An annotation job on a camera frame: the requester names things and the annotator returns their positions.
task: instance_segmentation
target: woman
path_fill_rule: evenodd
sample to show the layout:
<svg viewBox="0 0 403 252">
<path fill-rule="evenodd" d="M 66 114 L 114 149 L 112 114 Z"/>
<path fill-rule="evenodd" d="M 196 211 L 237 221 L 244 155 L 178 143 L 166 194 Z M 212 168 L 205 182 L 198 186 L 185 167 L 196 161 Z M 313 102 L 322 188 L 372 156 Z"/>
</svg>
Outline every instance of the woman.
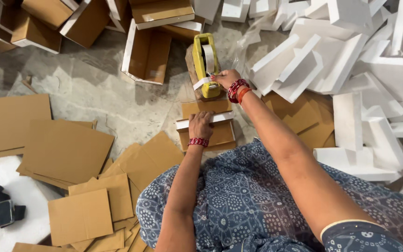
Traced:
<svg viewBox="0 0 403 252">
<path fill-rule="evenodd" d="M 181 165 L 156 178 L 137 203 L 149 246 L 157 252 L 403 251 L 402 195 L 318 164 L 237 71 L 212 78 L 241 102 L 260 140 L 208 160 L 200 172 L 213 112 L 191 115 Z"/>
</svg>

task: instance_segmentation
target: packing tape strip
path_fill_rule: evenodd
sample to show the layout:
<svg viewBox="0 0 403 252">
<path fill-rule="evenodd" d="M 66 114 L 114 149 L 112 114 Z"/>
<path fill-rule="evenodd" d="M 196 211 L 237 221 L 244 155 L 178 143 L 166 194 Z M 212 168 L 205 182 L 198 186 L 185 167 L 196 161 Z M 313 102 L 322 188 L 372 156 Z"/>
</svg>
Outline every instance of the packing tape strip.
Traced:
<svg viewBox="0 0 403 252">
<path fill-rule="evenodd" d="M 197 90 L 199 87 L 203 86 L 203 84 L 209 83 L 209 82 L 211 82 L 210 77 L 205 77 L 205 78 L 199 80 L 197 83 L 194 84 L 194 91 Z"/>
<path fill-rule="evenodd" d="M 214 66 L 214 51 L 212 50 L 212 46 L 202 45 L 202 47 L 205 52 L 206 72 L 213 73 L 215 66 Z"/>
</svg>

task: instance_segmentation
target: bangle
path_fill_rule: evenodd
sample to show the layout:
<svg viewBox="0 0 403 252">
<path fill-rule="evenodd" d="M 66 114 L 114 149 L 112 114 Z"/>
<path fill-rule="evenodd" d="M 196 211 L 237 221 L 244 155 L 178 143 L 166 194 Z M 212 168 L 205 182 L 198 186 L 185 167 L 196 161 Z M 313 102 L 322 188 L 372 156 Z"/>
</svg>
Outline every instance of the bangle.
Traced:
<svg viewBox="0 0 403 252">
<path fill-rule="evenodd" d="M 251 89 L 250 89 L 249 87 L 246 87 L 246 88 L 242 89 L 242 91 L 240 91 L 239 96 L 237 97 L 237 100 L 239 101 L 239 105 L 242 104 L 243 96 L 244 96 L 248 91 L 251 91 Z"/>
<path fill-rule="evenodd" d="M 188 146 L 190 146 L 192 144 L 203 145 L 206 148 L 209 145 L 209 140 L 205 139 L 205 138 L 195 137 L 195 138 L 189 139 Z"/>
<path fill-rule="evenodd" d="M 250 87 L 250 85 L 244 79 L 238 79 L 234 83 L 232 83 L 231 87 L 228 89 L 228 99 L 232 103 L 239 103 L 237 100 L 237 90 L 240 86 L 245 85 L 246 87 Z"/>
</svg>

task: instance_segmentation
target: blue patterned fabric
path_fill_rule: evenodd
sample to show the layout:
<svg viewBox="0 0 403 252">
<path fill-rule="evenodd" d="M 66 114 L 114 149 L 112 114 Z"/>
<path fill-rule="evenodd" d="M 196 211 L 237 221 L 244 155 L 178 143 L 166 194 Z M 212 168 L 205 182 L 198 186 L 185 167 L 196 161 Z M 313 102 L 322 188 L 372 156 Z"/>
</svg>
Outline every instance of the blue patterned fabric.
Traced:
<svg viewBox="0 0 403 252">
<path fill-rule="evenodd" d="M 321 166 L 403 244 L 403 195 Z M 140 234 L 152 248 L 160 235 L 163 210 L 177 169 L 178 165 L 157 177 L 137 202 Z M 257 139 L 206 161 L 198 179 L 193 220 L 197 250 L 202 252 L 233 252 L 242 248 L 244 252 L 325 249 L 297 208 L 272 157 Z M 337 239 L 330 240 L 337 244 Z M 399 251 L 391 247 L 385 250 Z"/>
</svg>

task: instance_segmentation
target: sleeve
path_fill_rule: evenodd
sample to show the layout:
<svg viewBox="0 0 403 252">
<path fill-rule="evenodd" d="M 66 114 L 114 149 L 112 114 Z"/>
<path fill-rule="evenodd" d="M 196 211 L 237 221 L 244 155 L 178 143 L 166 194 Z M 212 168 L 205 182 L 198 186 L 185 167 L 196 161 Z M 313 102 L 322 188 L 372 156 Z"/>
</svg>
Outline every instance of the sleeve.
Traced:
<svg viewBox="0 0 403 252">
<path fill-rule="evenodd" d="M 344 220 L 321 232 L 326 252 L 403 252 L 403 245 L 385 228 L 365 220 Z"/>
</svg>

